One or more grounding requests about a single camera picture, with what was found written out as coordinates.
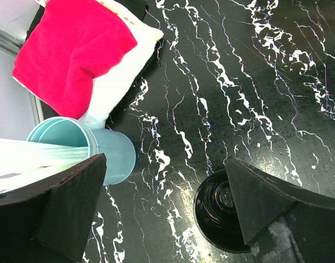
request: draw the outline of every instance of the bucket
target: bucket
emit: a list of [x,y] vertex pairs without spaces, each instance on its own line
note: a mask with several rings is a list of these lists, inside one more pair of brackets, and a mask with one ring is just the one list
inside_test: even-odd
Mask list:
[[104,186],[124,181],[136,162],[135,148],[124,134],[87,126],[72,118],[54,117],[44,120],[31,131],[27,141],[73,147],[88,146],[88,157],[104,153],[107,158]]

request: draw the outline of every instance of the countertop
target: countertop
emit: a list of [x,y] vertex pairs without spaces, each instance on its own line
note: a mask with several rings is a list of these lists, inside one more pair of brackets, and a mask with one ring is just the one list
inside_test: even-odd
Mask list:
[[195,191],[234,156],[335,198],[335,1],[148,5],[164,40],[107,121],[136,167],[102,189],[83,262],[252,262],[203,238]]

